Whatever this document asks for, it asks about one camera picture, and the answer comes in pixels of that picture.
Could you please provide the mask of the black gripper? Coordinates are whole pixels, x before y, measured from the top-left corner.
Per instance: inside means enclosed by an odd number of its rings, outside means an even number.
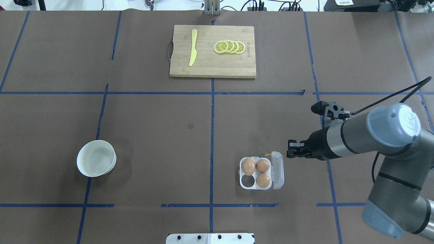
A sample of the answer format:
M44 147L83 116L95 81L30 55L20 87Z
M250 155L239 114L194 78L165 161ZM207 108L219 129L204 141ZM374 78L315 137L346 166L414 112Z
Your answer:
M327 160L329 147L327 144L327 130L321 129L313 132L306 140L288 140L287 158L306 158Z

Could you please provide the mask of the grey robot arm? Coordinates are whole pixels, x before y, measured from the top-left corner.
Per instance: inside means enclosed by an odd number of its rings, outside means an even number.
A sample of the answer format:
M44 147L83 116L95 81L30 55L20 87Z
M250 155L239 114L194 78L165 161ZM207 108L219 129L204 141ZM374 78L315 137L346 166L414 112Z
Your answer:
M288 141L287 158L331 160L376 151L384 161L362 219L395 239L405 232L433 240L433 200L420 192L433 169L433 133L406 104L395 103L326 123L307 140Z

